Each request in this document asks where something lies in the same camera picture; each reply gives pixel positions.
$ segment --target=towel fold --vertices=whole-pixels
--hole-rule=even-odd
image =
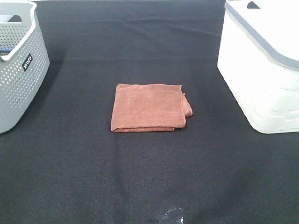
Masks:
[[[118,84],[111,119],[113,132],[173,131],[192,116],[181,85]]]

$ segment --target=gray basket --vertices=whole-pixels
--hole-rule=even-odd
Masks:
[[[0,133],[17,124],[50,64],[35,8],[33,2],[0,2],[0,14],[21,17],[0,22],[0,49],[13,49],[0,56]]]

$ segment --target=basket label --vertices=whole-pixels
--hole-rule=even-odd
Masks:
[[[31,56],[31,54],[29,53],[29,55],[27,56],[26,60],[22,64],[22,67],[23,67],[24,71],[27,71],[27,69],[30,66],[32,60],[33,60],[33,58]]]

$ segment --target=black cloth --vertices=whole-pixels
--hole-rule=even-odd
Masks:
[[[37,2],[50,67],[0,135],[0,223],[146,224],[173,204],[186,224],[297,224],[298,133],[255,131],[217,70],[224,3]],[[194,115],[112,133],[118,83],[182,84]]]

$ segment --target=white basket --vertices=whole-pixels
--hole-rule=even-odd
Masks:
[[[297,132],[299,3],[256,0],[260,9],[247,9],[249,2],[226,2],[218,68],[254,129]]]
[[[36,4],[0,2],[0,14],[18,15],[21,22],[0,22],[0,133],[16,125],[38,91],[49,58],[35,13]]]

